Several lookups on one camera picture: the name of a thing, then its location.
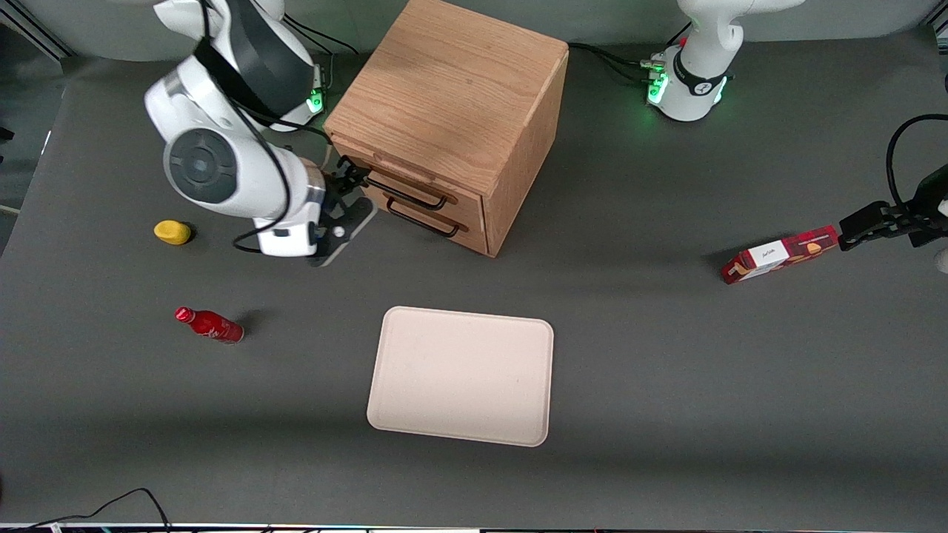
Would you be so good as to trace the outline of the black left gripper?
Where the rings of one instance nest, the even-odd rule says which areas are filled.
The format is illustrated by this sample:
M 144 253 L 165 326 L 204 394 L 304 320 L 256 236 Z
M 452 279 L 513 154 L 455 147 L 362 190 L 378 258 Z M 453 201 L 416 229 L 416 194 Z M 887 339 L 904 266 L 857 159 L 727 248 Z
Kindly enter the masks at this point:
M 853 247 L 879 239 L 907 235 L 912 247 L 922 247 L 946 238 L 947 165 L 942 165 L 922 178 L 914 196 L 905 198 L 896 189 L 895 200 L 901 216 L 896 220 L 890 205 L 874 201 L 852 215 L 840 220 L 840 250 L 849 252 Z

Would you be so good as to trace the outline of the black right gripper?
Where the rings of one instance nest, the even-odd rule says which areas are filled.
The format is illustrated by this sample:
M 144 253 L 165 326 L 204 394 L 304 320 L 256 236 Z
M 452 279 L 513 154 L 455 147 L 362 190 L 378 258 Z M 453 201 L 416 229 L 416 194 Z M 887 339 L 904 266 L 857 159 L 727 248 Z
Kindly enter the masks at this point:
M 325 194 L 321 203 L 318 225 L 320 227 L 355 227 L 358 209 L 355 204 L 347 204 L 345 198 L 353 191 L 364 186 L 364 179 L 370 174 L 370 168 L 359 166 L 349 156 L 338 160 L 338 176 L 335 173 L 322 173 Z

